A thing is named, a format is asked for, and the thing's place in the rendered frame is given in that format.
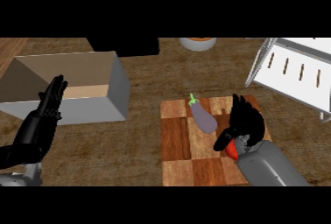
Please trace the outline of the white pot with orange top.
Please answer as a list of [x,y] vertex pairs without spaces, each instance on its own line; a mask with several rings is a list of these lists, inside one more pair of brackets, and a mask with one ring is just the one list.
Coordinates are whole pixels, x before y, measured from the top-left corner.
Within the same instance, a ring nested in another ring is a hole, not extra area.
[[181,38],[182,46],[196,51],[203,52],[213,48],[218,38]]

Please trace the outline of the purple eggplant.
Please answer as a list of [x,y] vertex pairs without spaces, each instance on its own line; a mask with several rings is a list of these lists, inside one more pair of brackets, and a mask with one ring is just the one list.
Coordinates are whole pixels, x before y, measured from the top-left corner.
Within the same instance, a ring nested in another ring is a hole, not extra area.
[[200,100],[194,97],[194,94],[191,94],[190,107],[193,118],[200,130],[204,133],[212,134],[218,129],[218,122],[213,115],[203,108]]

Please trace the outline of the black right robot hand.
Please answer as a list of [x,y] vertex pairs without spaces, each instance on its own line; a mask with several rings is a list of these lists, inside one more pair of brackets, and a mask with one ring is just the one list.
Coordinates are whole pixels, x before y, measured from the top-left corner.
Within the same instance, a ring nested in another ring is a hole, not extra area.
[[244,96],[232,95],[230,127],[222,131],[213,149],[224,151],[230,142],[249,135],[247,146],[255,146],[265,138],[265,118]]

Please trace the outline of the white tiered basket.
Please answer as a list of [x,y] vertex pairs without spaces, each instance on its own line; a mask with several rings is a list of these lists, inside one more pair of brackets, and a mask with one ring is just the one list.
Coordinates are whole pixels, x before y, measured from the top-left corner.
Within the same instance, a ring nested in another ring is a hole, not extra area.
[[246,86],[262,85],[331,121],[331,38],[266,38]]

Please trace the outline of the red tomato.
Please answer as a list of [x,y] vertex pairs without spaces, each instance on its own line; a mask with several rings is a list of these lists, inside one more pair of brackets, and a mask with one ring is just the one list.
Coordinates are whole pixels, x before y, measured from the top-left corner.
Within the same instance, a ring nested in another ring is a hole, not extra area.
[[232,141],[230,142],[225,148],[225,153],[232,160],[238,160],[238,150],[235,148],[235,139],[232,139]]

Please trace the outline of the checkered wooden cutting board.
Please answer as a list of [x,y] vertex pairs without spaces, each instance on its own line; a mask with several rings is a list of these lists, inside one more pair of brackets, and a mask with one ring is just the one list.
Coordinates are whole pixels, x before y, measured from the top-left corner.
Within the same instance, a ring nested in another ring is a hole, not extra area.
[[213,144],[230,126],[234,98],[201,98],[203,108],[218,120],[218,130],[206,134],[194,121],[190,100],[160,104],[162,166],[164,186],[249,186],[234,160]]

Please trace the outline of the black appliance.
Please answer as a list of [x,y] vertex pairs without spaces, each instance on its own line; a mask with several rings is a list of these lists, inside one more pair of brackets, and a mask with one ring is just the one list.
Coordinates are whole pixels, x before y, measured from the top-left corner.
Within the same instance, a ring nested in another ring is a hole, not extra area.
[[159,55],[162,51],[159,38],[88,38],[97,52],[114,51],[120,57]]

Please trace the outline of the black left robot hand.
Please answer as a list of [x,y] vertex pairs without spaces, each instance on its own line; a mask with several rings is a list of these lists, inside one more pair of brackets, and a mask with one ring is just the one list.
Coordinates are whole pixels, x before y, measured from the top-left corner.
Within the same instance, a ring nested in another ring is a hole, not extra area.
[[39,93],[40,103],[36,109],[36,114],[40,117],[52,117],[57,120],[63,119],[60,106],[67,87],[68,82],[64,80],[64,75],[60,75],[54,78],[46,91]]

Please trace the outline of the open grey box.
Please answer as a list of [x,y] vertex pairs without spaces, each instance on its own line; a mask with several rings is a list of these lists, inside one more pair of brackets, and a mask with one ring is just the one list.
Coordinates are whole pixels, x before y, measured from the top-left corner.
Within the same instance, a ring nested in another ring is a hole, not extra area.
[[114,52],[17,56],[0,78],[0,111],[24,119],[57,76],[67,81],[61,125],[128,119],[131,80]]

